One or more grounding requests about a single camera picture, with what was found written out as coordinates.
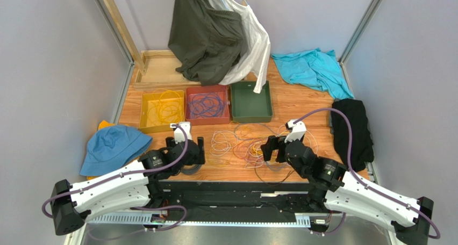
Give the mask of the slotted metal rail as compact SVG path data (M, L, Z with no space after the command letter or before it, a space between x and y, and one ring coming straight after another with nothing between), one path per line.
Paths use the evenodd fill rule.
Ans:
M159 225L170 226L175 220L163 220L159 217L159 211L119 211L98 216L90 224L128 224L128 225ZM191 221L186 218L181 222L182 226L223 226L223 227L311 227L310 217L304 213L296 213L292 221Z

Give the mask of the turquoise cloth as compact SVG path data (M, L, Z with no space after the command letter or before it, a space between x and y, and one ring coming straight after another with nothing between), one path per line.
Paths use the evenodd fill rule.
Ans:
M278 72L289 84L300 84L313 90L328 92L334 99L354 98L335 51L320 48L290 54L272 54Z

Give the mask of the red plastic bin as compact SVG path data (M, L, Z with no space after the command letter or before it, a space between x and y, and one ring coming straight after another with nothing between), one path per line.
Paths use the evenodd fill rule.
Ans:
M188 87L185 90L185 119L192 125L230 122L228 88L224 85Z

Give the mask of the blue bucket hat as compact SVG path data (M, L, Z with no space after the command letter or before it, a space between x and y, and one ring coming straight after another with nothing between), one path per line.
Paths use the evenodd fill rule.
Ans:
M114 125L98 130L87 143L81 176L101 176L120 169L150 147L153 138L136 128Z

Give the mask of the black cloth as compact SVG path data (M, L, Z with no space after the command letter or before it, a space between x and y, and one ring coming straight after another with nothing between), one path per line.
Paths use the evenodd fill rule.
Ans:
M332 108L341 111L347 118L352 129L352 148L350 161L354 171L366 168L366 163L374 160L373 140L369 131L366 108L362 101L355 99L335 100ZM330 113L330 126L333 134L333 144L336 153L345 165L348 165L347 152L349 134L344 118L336 113Z

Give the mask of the dark green hanging garment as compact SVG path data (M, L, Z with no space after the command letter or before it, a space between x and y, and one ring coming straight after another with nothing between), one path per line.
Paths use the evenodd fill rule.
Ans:
M175 0L168 47L187 80L217 85L247 51L242 17L209 0Z

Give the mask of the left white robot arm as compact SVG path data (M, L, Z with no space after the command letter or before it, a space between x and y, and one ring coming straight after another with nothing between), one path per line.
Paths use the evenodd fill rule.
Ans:
M177 142L150 150L132 163L89 181L71 184L64 179L54 184L49 217L56 235L67 235L98 216L135 207L155 208L164 200L161 180L184 173L185 166L205 164L204 138Z

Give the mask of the wooden tray frame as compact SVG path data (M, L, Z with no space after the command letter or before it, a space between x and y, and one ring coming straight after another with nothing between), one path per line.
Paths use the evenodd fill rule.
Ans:
M199 82L187 80L176 68L182 64L170 50L148 50L140 53L145 69L135 68L132 86L137 90L181 90L199 87Z

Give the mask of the yellow cloth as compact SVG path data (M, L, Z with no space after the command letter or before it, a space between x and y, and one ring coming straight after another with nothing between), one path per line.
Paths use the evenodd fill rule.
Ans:
M101 121L101 122L99 123L99 125L98 125L98 130L101 130L101 129L107 128L107 127L111 127L111 126L115 126L115 124L103 120L103 121Z

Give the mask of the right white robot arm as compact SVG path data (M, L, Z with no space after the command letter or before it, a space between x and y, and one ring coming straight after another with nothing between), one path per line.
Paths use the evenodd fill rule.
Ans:
M261 145L263 159L289 164L311 184L306 206L312 211L348 213L394 232L404 244L427 244L434 202L427 197L409 198L367 182L333 159L316 155L300 140L270 136Z

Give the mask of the yellow plastic bin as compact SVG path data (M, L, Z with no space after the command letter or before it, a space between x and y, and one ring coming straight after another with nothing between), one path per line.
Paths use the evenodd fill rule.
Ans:
M143 93L138 129L145 134L166 132L170 124L185 121L184 91L159 89Z

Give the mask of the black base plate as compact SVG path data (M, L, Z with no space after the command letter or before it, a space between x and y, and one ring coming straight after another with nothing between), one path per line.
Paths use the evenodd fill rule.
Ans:
M292 221L296 213L327 216L323 206L310 205L308 182L160 181L152 188L148 208L170 206L169 220L187 209L191 221Z

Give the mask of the green plastic bin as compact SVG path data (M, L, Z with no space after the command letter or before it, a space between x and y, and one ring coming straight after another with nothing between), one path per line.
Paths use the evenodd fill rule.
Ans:
M239 123L268 123L273 117L270 85L266 81L260 93L254 93L255 81L230 85L231 116Z

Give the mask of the white hanging shirt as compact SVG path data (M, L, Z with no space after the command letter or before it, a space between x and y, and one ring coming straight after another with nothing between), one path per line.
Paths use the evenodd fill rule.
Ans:
M233 66L220 85L242 81L249 73L256 77L253 92L260 93L267 82L267 69L271 42L265 28L257 19L250 5L241 5L235 0L209 0L215 9L229 10L241 16L246 44L239 62Z

